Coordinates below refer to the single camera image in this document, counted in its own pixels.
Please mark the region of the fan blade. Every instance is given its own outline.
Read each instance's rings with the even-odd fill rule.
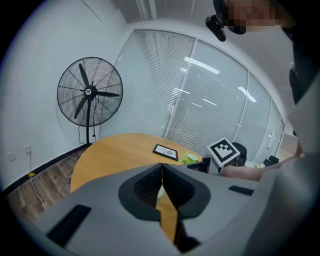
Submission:
[[[84,97],[82,98],[82,100],[80,101],[78,107],[76,108],[76,111],[75,111],[75,114],[74,114],[74,119],[76,119],[77,116],[79,115],[79,113],[80,113],[81,109],[83,108],[84,104],[86,103],[86,100],[88,99],[88,97],[89,97],[89,96],[86,95],[86,96],[84,96]]]
[[[120,96],[119,94],[111,93],[111,92],[104,92],[104,91],[95,91],[95,95],[99,96],[105,96],[105,97],[118,97]]]
[[[90,88],[86,71],[84,70],[84,67],[81,65],[81,63],[79,63],[79,69],[80,69],[80,73],[81,73],[82,80],[84,82],[85,87]]]

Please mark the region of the person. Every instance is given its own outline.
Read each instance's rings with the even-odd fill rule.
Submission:
[[[236,34],[260,32],[274,26],[282,28],[293,46],[294,63],[289,72],[289,81],[294,103],[297,104],[320,67],[318,41],[311,38],[318,24],[315,8],[306,2],[290,0],[213,0],[213,5],[217,14],[222,15],[223,24],[229,28],[231,26],[230,30]],[[298,143],[293,158],[301,154]],[[224,167],[222,175],[259,181],[264,172],[278,170],[283,163],[265,168],[228,165]]]

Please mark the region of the wall outlet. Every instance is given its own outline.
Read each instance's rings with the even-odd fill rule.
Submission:
[[[24,146],[24,149],[25,149],[25,153],[26,153],[27,155],[29,155],[29,153],[32,153],[32,149],[31,149],[31,146],[30,146],[30,145]]]
[[[16,160],[15,153],[13,153],[12,151],[7,152],[6,156],[10,162],[13,162],[14,160]]]

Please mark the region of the picture frame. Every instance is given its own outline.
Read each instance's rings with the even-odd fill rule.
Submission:
[[[207,149],[218,167],[223,167],[226,163],[240,155],[240,152],[226,137],[208,145]]]
[[[155,145],[153,153],[178,161],[178,151],[160,144]]]

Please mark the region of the ceiling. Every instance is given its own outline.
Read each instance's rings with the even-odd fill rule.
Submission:
[[[212,0],[154,0],[155,8],[150,7],[153,0],[113,0],[128,23],[141,21],[137,2],[143,2],[147,18],[152,20],[152,12],[158,19],[174,19],[205,26],[204,19],[215,13]],[[289,113],[295,106],[289,83],[289,70],[293,62],[292,43],[280,27],[264,32],[234,34],[226,29],[227,39],[245,51],[255,60],[276,85]]]

